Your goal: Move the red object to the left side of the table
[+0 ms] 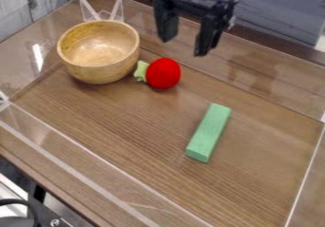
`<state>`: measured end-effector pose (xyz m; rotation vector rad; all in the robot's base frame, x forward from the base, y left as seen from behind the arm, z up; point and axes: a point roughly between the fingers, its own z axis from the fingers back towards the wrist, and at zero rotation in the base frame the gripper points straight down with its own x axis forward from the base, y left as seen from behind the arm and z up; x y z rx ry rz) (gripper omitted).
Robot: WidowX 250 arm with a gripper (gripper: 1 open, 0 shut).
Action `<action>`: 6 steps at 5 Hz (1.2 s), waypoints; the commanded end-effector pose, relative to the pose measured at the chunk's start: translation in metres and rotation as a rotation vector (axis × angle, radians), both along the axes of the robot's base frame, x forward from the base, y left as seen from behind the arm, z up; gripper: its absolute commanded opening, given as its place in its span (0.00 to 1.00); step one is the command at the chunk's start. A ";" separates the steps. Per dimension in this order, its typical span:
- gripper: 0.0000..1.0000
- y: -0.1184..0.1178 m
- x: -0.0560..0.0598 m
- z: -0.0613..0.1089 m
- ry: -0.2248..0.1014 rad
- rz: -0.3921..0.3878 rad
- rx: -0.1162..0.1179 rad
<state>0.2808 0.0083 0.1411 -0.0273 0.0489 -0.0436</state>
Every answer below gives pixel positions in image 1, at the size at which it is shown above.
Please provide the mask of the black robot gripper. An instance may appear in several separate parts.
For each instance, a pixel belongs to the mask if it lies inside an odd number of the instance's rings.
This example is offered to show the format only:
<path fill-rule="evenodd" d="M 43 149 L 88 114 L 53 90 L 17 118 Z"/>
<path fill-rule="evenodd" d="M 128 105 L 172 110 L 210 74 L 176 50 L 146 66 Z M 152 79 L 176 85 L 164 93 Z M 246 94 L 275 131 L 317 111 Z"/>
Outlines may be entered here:
<path fill-rule="evenodd" d="M 152 4 L 156 31 L 164 43 L 178 34 L 178 11 L 197 17 L 202 17 L 209 11 L 217 11 L 218 16 L 207 14 L 202 18 L 195 37 L 194 55 L 206 56 L 218 44 L 223 29 L 234 25 L 234 9 L 238 0 L 152 0 Z"/>

